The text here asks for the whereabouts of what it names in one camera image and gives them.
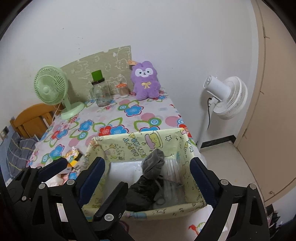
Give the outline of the black plastic bag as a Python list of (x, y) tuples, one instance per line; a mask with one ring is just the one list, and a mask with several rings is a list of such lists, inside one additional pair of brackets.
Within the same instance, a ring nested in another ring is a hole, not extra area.
[(140, 178), (129, 187), (126, 195), (126, 210), (140, 212), (149, 210), (155, 203), (154, 198), (159, 191), (156, 180)]

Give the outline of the white towel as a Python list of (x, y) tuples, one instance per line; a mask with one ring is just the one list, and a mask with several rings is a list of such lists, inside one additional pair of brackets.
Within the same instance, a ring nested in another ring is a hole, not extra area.
[(110, 163), (104, 185), (103, 201), (107, 199), (120, 182), (125, 182), (128, 184), (128, 187), (130, 187), (141, 175), (142, 160)]

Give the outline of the grey sock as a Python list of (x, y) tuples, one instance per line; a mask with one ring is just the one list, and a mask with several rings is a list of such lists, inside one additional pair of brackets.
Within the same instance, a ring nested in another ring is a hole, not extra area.
[(142, 174), (147, 179), (157, 179), (165, 164), (164, 153), (160, 149), (153, 150), (142, 162)]

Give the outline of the clear plastic pouch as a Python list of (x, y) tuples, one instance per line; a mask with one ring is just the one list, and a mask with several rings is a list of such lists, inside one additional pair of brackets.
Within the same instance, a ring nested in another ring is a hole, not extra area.
[(172, 157), (165, 157), (160, 179), (161, 188), (154, 200), (153, 209), (185, 204), (185, 189), (181, 181), (180, 165)]

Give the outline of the grey plaid pillow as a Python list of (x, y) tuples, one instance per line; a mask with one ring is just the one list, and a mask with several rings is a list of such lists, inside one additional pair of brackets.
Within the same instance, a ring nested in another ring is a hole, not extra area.
[(36, 138), (22, 138), (18, 133), (12, 135), (6, 152), (6, 162), (12, 179), (27, 166), (37, 142)]

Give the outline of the colourful cartoon snack box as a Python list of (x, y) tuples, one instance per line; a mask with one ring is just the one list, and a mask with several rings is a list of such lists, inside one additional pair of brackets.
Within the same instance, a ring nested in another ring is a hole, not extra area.
[(76, 148), (72, 147), (71, 150), (69, 150), (63, 158), (65, 158), (68, 162), (68, 164), (74, 168), (79, 169), (81, 166), (80, 159), (82, 158), (82, 153)]

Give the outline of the wooden headboard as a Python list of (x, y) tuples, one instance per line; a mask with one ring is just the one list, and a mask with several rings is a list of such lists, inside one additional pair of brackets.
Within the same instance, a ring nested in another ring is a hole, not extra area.
[(41, 138), (52, 124), (54, 114), (58, 115), (63, 108), (59, 105), (35, 104), (26, 108), (16, 118), (11, 118), (10, 124), (21, 137)]

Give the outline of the beige door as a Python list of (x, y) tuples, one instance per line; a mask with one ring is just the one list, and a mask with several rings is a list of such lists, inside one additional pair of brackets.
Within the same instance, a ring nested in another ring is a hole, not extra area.
[(251, 102), (235, 146), (265, 205), (295, 187), (295, 42), (263, 1), (252, 1), (258, 68)]

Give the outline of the yellow-green fabric storage box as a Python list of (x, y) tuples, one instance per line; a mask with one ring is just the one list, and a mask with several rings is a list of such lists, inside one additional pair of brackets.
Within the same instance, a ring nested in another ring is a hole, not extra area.
[(190, 172), (190, 161), (201, 154), (184, 128), (173, 128), (159, 131), (124, 133), (94, 137), (87, 148), (83, 161), (90, 165), (96, 157), (105, 161), (103, 175), (90, 201), (82, 207), (88, 220), (103, 204), (103, 189), (107, 173), (113, 162), (136, 161), (148, 156), (153, 150), (160, 149), (166, 157), (175, 157), (179, 165), (181, 183), (185, 191), (185, 203), (159, 207), (143, 212), (126, 211), (124, 219), (162, 220), (186, 216), (207, 205), (198, 185)]

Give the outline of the green desk fan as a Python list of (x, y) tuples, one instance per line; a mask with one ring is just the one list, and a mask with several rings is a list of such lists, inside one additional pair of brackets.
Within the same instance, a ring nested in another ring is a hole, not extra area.
[(85, 108), (82, 102), (69, 101), (68, 87), (66, 75), (54, 66), (42, 67), (34, 78), (34, 91), (41, 101), (47, 105), (64, 104), (65, 108), (61, 111), (63, 120), (74, 117)]

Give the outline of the floral tablecloth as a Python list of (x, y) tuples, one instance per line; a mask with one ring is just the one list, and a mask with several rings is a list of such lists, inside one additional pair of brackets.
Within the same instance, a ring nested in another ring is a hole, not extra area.
[[(28, 166), (46, 166), (76, 147), (84, 156), (94, 137), (184, 128), (187, 126), (166, 92), (157, 99), (138, 101), (134, 96), (115, 96), (99, 107), (89, 100), (73, 118), (56, 118), (36, 143)], [(162, 220), (124, 219), (136, 240), (194, 240), (212, 212), (210, 205), (186, 216)]]

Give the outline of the glass jar green lid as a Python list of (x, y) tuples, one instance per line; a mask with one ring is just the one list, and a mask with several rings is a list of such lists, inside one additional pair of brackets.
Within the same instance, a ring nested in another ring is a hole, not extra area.
[(96, 101), (99, 107), (110, 105), (112, 101), (109, 85), (105, 81), (101, 70), (96, 70), (91, 73), (93, 81), (90, 89), (91, 98)]

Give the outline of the toothpick jar orange lid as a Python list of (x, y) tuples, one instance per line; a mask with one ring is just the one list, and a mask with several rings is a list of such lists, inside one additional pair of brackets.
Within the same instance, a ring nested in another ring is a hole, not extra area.
[(115, 86), (118, 90), (118, 93), (121, 97), (128, 97), (130, 94), (128, 85), (126, 83), (119, 83), (118, 85)]

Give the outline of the white standing fan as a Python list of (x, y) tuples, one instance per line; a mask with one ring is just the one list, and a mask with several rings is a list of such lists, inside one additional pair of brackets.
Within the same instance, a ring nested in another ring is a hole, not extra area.
[(210, 75), (205, 80), (203, 88), (210, 94), (210, 97), (207, 100), (207, 113), (197, 141), (198, 149), (201, 149), (212, 114), (215, 113), (222, 120), (232, 119), (244, 108), (248, 97), (247, 86), (237, 76), (231, 76), (221, 81)]

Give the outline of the purple bunny plush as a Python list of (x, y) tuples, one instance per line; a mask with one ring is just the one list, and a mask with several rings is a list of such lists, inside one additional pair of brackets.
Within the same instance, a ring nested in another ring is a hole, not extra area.
[(157, 71), (150, 61), (137, 63), (132, 67), (130, 76), (133, 82), (133, 93), (137, 100), (158, 98), (161, 85), (157, 78)]

